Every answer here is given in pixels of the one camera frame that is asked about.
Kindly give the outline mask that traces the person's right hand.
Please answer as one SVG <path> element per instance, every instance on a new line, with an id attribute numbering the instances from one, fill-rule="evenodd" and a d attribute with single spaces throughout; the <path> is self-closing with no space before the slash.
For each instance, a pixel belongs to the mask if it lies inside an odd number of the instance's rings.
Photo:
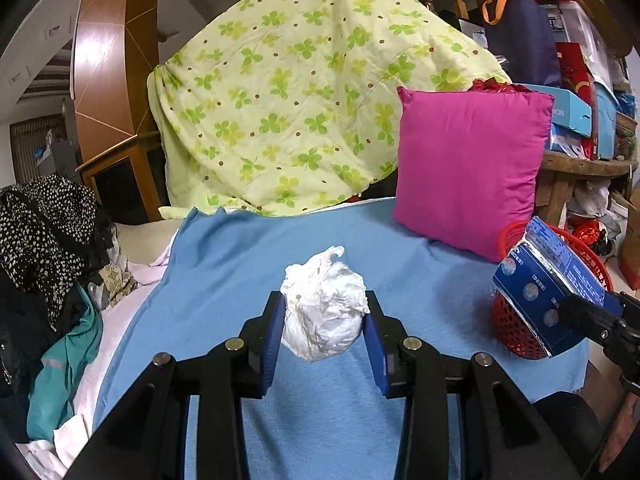
<path id="1" fill-rule="evenodd" d="M 612 429 L 608 432 L 605 446 L 600 456 L 599 471 L 605 472 L 620 455 L 624 445 L 627 443 L 637 421 L 634 418 L 634 410 L 639 401 L 638 396 L 628 393 L 626 399 L 613 422 Z"/>

